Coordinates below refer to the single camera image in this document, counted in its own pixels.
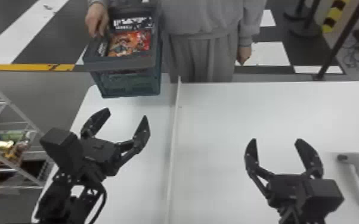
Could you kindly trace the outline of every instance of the snack package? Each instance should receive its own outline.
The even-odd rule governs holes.
[[[131,30],[112,34],[109,57],[121,57],[150,49],[150,30]]]

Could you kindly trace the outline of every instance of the person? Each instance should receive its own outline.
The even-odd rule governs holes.
[[[85,23],[91,36],[103,35],[107,8],[142,0],[88,0]],[[171,81],[230,82],[237,60],[252,53],[266,0],[154,0],[161,5],[163,60]]]

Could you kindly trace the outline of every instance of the gray hoodie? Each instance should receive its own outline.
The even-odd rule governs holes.
[[[165,30],[194,39],[218,38],[238,27],[239,45],[248,46],[259,33],[266,0],[157,0],[162,6]],[[105,7],[141,0],[88,0]]]

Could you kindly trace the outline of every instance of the gray sweatpants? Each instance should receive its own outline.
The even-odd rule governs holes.
[[[163,42],[164,58],[171,82],[230,82],[237,55],[238,30],[212,39],[168,35]]]

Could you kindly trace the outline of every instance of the robotic claw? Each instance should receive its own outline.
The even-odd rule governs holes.
[[[324,218],[343,202],[337,183],[323,178],[323,164],[312,146],[297,139],[295,147],[306,168],[296,174],[274,174],[259,166],[256,139],[245,151],[245,165],[249,177],[267,199],[268,205],[277,209],[279,224],[325,224]],[[260,178],[267,181],[266,186]]]
[[[80,139],[72,132],[53,128],[40,140],[59,170],[39,201],[35,215],[39,224],[84,224],[98,199],[103,196],[101,206],[90,221],[94,223],[107,199],[102,181],[107,176],[115,176],[126,162],[146,146],[150,137],[146,116],[131,140],[113,143],[95,138],[109,117],[108,108],[91,116],[81,130]],[[83,186],[79,197],[71,196],[71,190],[76,185]]]

